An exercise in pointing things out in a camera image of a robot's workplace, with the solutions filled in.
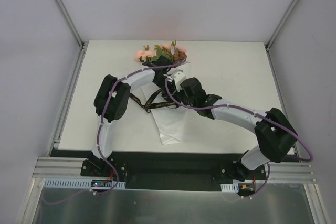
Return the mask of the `pink rose stem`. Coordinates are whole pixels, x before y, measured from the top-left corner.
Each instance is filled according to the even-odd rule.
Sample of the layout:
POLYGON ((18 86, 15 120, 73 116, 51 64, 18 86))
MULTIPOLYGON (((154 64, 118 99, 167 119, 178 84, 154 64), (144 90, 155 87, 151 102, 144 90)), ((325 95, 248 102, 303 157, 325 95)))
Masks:
POLYGON ((155 55, 159 58, 160 56, 165 56, 169 60, 175 61, 178 58, 179 53, 176 53, 176 40, 172 41, 170 44, 161 44, 154 46, 155 55))

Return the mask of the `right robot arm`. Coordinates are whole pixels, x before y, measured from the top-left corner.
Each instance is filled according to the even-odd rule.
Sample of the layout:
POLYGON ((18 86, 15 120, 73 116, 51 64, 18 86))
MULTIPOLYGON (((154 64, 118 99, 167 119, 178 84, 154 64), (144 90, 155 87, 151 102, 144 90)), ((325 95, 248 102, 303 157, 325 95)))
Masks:
POLYGON ((257 146, 247 150, 226 170, 232 179, 243 182, 259 166, 268 162, 282 162, 297 141, 295 130, 278 108, 262 111, 230 104, 218 95, 207 94, 197 78, 179 82, 174 93, 185 106, 193 107, 200 116, 229 122, 255 134, 257 146))

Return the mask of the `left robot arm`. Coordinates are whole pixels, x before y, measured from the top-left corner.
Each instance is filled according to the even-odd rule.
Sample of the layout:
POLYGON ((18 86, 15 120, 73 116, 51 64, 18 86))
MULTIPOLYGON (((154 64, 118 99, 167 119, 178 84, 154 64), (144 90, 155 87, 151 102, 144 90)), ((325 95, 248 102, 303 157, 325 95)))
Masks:
POLYGON ((154 100, 158 95, 165 93, 163 88, 165 74, 178 64, 160 55, 156 60, 145 60, 142 65, 143 69, 120 79, 110 74, 106 75, 94 99, 93 105, 98 116, 97 137, 85 166, 87 170, 93 170, 99 176, 106 176, 110 171, 116 171, 110 163, 112 127, 125 114, 129 99, 136 102, 146 112, 158 108, 167 108, 175 104, 166 95, 163 102, 155 103, 154 100), (148 98, 145 104, 142 104, 132 91, 149 83, 156 84, 159 89, 148 98))

